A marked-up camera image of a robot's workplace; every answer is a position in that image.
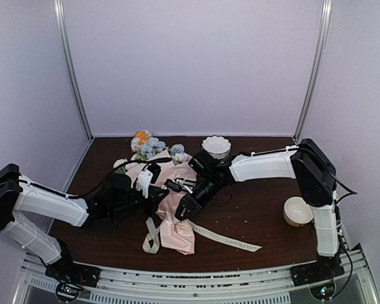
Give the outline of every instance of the pink cloth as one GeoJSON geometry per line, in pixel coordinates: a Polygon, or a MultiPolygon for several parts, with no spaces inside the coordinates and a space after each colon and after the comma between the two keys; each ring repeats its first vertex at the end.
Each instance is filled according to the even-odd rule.
{"type": "MultiPolygon", "coordinates": [[[[169,153],[164,151],[154,158],[169,157],[169,153]]],[[[161,173],[155,182],[158,187],[165,187],[167,179],[176,179],[178,177],[189,181],[196,180],[196,172],[189,166],[188,162],[181,163],[177,166],[173,162],[161,163],[161,173]]],[[[138,165],[130,169],[126,174],[132,179],[132,183],[138,177],[144,165],[138,165]]],[[[188,222],[179,222],[175,218],[176,209],[179,206],[181,198],[185,193],[176,193],[170,191],[169,194],[159,204],[156,214],[162,219],[160,225],[161,245],[166,248],[177,250],[184,255],[194,254],[194,232],[191,224],[188,222]]]]}

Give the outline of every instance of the white bowl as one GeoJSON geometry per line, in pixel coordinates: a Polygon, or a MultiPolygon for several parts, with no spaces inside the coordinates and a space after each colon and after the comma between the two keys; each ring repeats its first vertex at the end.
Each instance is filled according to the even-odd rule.
{"type": "Polygon", "coordinates": [[[207,137],[201,146],[208,154],[218,160],[225,158],[231,150],[231,143],[222,136],[207,137]]]}
{"type": "Polygon", "coordinates": [[[314,218],[310,206],[299,196],[293,196],[284,203],[285,221],[293,227],[301,227],[314,218]]]}

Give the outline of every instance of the blue hydrangea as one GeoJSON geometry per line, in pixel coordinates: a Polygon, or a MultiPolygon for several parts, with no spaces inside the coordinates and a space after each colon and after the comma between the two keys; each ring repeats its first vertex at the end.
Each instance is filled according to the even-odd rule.
{"type": "Polygon", "coordinates": [[[141,146],[141,154],[145,155],[147,159],[150,159],[161,153],[165,148],[166,144],[163,141],[160,141],[157,137],[151,137],[141,146]]]}
{"type": "Polygon", "coordinates": [[[184,146],[182,144],[174,144],[170,148],[170,156],[171,157],[175,156],[177,153],[184,153],[184,146]]]}

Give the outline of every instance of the pink fabric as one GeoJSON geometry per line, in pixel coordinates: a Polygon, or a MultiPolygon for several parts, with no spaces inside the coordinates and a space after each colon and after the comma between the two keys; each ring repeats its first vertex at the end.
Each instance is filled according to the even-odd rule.
{"type": "MultiPolygon", "coordinates": [[[[169,157],[169,153],[164,151],[154,158],[169,157]]],[[[161,163],[161,173],[155,185],[165,187],[164,183],[167,179],[176,179],[181,177],[190,181],[196,180],[196,172],[189,166],[187,162],[177,166],[173,162],[161,163]]],[[[138,165],[130,169],[126,174],[132,179],[132,182],[138,177],[144,165],[138,165]]],[[[190,223],[179,222],[175,218],[176,209],[179,206],[181,198],[185,193],[176,193],[170,191],[168,196],[159,204],[156,214],[162,219],[160,225],[161,245],[165,248],[177,250],[184,255],[194,254],[194,232],[190,223]]]]}

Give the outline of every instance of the white wall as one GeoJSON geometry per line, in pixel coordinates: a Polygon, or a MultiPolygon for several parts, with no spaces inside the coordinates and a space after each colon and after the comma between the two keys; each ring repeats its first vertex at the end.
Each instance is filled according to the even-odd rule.
{"type": "MultiPolygon", "coordinates": [[[[0,1],[0,169],[61,189],[87,141],[73,103],[52,0],[0,1]]],[[[48,219],[34,217],[41,227],[48,219]]],[[[0,235],[0,304],[25,252],[0,235]]]]}
{"type": "Polygon", "coordinates": [[[319,83],[303,129],[359,192],[341,203],[380,291],[380,0],[333,2],[319,83]]]}
{"type": "Polygon", "coordinates": [[[65,1],[96,136],[292,135],[321,0],[65,1]]]}

